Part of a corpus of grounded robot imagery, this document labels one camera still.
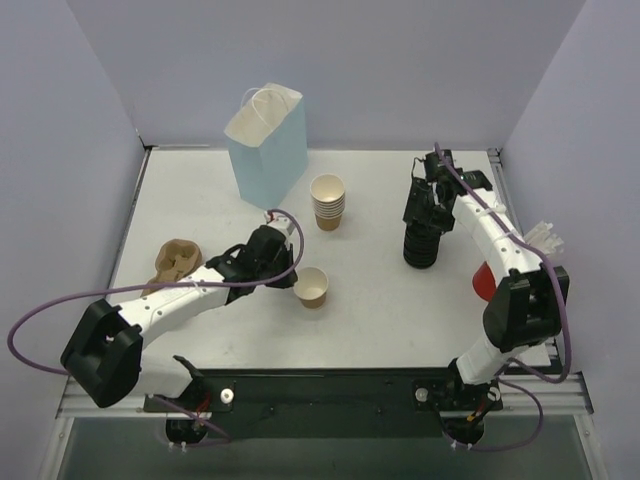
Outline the brown paper coffee cup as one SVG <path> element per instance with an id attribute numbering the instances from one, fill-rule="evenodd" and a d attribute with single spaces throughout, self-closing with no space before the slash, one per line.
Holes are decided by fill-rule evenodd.
<path id="1" fill-rule="evenodd" d="M 301 304 L 308 309 L 322 307 L 329 287 L 326 273 L 317 267 L 305 267 L 297 271 L 297 277 L 293 290 Z"/>

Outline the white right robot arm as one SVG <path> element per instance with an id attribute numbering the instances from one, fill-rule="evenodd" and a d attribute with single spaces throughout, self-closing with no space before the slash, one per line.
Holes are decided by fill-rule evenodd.
<path id="1" fill-rule="evenodd" d="M 441 149 L 413 163 L 424 174 L 412 176 L 403 214 L 405 262 L 416 269 L 431 267 L 441 238 L 462 226 L 495 287 L 479 339 L 453 360 L 453 376 L 443 384 L 446 401 L 464 408 L 477 399 L 479 385 L 492 382 L 520 354 L 566 331 L 569 276 L 526 243 L 482 171 L 455 167 L 451 151 Z"/>

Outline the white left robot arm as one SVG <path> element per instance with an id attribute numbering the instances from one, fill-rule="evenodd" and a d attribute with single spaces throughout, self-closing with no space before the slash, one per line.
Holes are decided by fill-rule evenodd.
<path id="1" fill-rule="evenodd" d="M 143 356 L 152 342 L 206 311 L 248 296 L 257 286 L 287 289 L 297 281 L 290 237 L 294 226 L 277 217 L 249 240 L 180 280 L 135 300 L 112 305 L 101 299 L 85 310 L 61 355 L 61 364 L 100 408 L 128 396 L 138 383 L 167 397 L 179 410 L 201 403 L 200 372 L 176 354 L 167 361 Z"/>

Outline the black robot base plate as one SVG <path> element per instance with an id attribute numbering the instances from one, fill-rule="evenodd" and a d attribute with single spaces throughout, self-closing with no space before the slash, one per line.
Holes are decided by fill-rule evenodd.
<path id="1" fill-rule="evenodd" d="M 395 439 L 436 437 L 443 427 L 477 442 L 484 418 L 503 408 L 495 381 L 465 385 L 450 368 L 208 369 L 169 405 L 171 438 L 198 433 L 183 410 L 201 412 L 232 439 Z"/>

